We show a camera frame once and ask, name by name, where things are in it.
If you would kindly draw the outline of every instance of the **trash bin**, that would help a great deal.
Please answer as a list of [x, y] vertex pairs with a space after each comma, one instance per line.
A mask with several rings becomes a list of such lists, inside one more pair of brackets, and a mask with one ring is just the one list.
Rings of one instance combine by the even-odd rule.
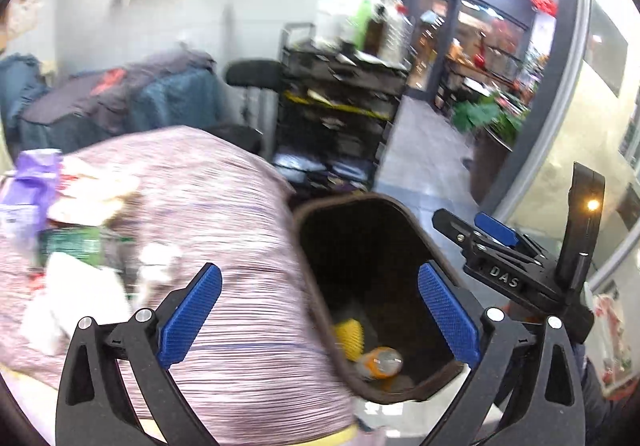
[[[312, 315], [354, 394], [380, 404], [425, 400], [461, 371], [417, 287], [419, 267], [432, 259], [454, 285], [460, 277], [401, 203], [375, 193], [310, 201], [294, 212], [294, 233]], [[358, 375], [334, 333], [346, 319], [362, 324], [364, 352], [402, 355], [396, 379]]]

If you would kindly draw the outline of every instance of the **potted plant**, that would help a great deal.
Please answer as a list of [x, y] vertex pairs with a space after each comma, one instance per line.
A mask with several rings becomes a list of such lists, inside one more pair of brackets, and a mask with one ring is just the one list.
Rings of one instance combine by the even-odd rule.
[[490, 97], [480, 103], [456, 105], [451, 123], [460, 132], [475, 132], [474, 156], [469, 167], [471, 197], [480, 204], [511, 153], [527, 110], [506, 112]]

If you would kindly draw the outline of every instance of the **black shelf cart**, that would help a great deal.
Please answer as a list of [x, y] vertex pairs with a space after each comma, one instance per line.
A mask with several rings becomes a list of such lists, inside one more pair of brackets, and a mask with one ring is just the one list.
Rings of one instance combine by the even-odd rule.
[[[304, 30], [298, 42], [292, 34]], [[360, 53], [321, 51], [315, 26], [287, 24], [280, 41], [282, 90], [271, 162], [301, 193], [369, 191], [408, 71]]]

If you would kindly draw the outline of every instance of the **plastic bottle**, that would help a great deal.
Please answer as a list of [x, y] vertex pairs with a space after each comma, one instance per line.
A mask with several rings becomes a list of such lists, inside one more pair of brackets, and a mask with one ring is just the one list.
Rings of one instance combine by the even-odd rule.
[[367, 25], [367, 33], [364, 37], [364, 52], [373, 56], [378, 55], [380, 45], [382, 45], [382, 37], [385, 34], [385, 28], [385, 5], [379, 4]]
[[356, 49], [362, 51], [364, 47], [364, 40], [367, 34], [367, 27], [369, 25], [369, 19], [374, 14], [374, 7], [370, 0], [362, 0], [360, 7], [353, 17], [353, 23], [356, 27], [356, 36], [353, 40]]
[[395, 7], [389, 7], [386, 30], [378, 57], [391, 65], [404, 64], [411, 23], [406, 18], [406, 7], [402, 0], [394, 0]]
[[402, 356], [390, 347], [378, 347], [364, 354], [356, 363], [356, 370], [364, 379], [386, 379], [402, 368]]

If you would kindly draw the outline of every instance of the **glass door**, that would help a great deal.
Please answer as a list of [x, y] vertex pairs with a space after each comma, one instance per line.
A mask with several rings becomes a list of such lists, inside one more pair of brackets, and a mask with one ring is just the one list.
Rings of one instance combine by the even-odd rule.
[[407, 85], [421, 99], [430, 100], [439, 63], [449, 45], [454, 0], [406, 0], [406, 3], [414, 25], [411, 47], [415, 55]]

